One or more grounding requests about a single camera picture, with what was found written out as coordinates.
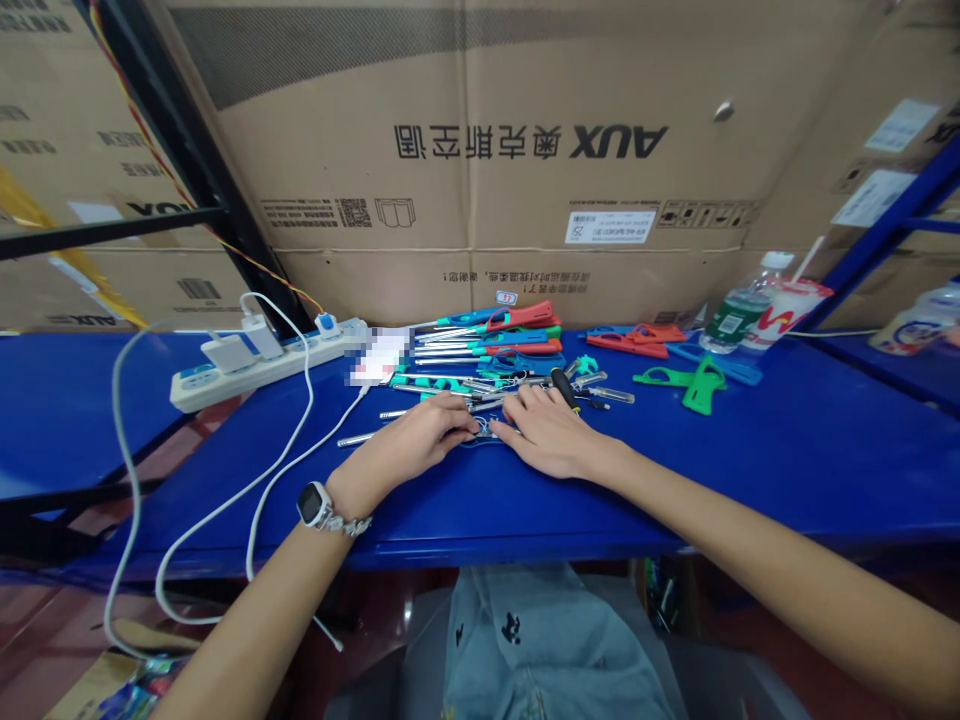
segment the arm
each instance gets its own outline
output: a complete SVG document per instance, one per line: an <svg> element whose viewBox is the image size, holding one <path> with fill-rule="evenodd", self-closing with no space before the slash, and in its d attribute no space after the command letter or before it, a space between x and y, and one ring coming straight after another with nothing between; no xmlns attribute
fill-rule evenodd
<svg viewBox="0 0 960 720"><path fill-rule="evenodd" d="M960 716L960 625L817 543L591 430L560 393L521 387L495 423L556 478L619 493L697 548L824 655L907 710Z"/></svg>
<svg viewBox="0 0 960 720"><path fill-rule="evenodd" d="M335 510L365 518L398 485L480 430L463 398L421 403L358 448L326 483ZM291 503L291 522L295 510ZM353 540L300 523L230 607L157 707L156 720L263 718Z"/></svg>

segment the plastic cup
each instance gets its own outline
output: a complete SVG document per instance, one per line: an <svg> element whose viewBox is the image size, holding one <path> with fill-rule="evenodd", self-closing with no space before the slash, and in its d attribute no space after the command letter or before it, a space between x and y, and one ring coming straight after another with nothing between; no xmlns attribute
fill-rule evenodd
<svg viewBox="0 0 960 720"><path fill-rule="evenodd" d="M812 280L784 282L774 293L770 307L747 332L741 347L753 352L768 350L831 295L833 290Z"/></svg>

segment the watch face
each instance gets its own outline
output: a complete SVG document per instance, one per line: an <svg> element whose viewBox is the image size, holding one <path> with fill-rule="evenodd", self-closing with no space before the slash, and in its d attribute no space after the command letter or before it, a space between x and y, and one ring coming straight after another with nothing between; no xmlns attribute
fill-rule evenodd
<svg viewBox="0 0 960 720"><path fill-rule="evenodd" d="M323 507L323 499L312 484L307 485L300 493L297 507L300 508L300 517L303 518L305 523L313 522L316 519Z"/></svg>

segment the black screwdriver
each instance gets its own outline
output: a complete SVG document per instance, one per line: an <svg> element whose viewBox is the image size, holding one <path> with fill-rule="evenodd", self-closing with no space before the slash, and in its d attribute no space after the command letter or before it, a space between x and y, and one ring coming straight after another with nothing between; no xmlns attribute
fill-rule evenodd
<svg viewBox="0 0 960 720"><path fill-rule="evenodd" d="M553 386L560 391L560 394L563 395L563 399L567 401L567 405L570 406L570 409L574 412L580 412L580 406L577 404L577 398L573 394L573 386L570 385L570 380L563 372L563 368L554 368L550 371L550 379L553 380Z"/></svg>

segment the hand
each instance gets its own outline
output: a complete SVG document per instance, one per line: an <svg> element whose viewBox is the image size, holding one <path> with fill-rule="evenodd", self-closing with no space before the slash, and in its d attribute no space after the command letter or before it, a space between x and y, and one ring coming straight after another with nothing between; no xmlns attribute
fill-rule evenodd
<svg viewBox="0 0 960 720"><path fill-rule="evenodd" d="M478 432L480 423L462 397L443 392L420 403L333 471L326 487L334 507L350 520L369 516L391 490L422 475Z"/></svg>
<svg viewBox="0 0 960 720"><path fill-rule="evenodd" d="M492 422L490 429L528 465L555 478L595 480L597 467L610 453L630 452L618 440L598 433L573 412L557 388L521 385L503 401L511 426Z"/></svg>

